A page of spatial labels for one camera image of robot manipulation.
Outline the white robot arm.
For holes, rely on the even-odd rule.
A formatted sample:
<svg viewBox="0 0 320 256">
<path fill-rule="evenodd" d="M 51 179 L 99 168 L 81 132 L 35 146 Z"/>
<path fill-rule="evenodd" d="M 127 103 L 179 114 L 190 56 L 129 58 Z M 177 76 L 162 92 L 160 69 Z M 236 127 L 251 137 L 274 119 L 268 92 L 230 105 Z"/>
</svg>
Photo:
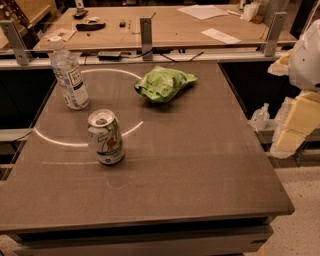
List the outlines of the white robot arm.
<svg viewBox="0 0 320 256">
<path fill-rule="evenodd" d="M 320 20 L 314 21 L 268 72 L 287 75 L 290 84 L 300 89 L 295 98 L 285 98 L 275 117 L 270 153 L 284 159 L 320 125 Z"/>
</svg>

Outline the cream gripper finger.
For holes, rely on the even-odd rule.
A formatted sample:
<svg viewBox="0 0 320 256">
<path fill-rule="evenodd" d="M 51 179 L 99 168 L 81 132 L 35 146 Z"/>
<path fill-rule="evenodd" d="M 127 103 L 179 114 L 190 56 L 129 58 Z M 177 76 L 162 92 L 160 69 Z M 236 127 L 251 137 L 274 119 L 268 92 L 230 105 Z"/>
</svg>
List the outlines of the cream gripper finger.
<svg viewBox="0 0 320 256">
<path fill-rule="evenodd" d="M 270 153 L 276 158 L 288 158 L 320 125 L 320 94 L 302 90 L 295 98 L 286 97 L 275 123 Z"/>
<path fill-rule="evenodd" d="M 276 60 L 269 66 L 267 72 L 275 76 L 288 76 L 289 62 L 291 59 L 292 52 L 292 49 L 287 51 L 282 57 L 280 57 L 278 60 Z"/>
</svg>

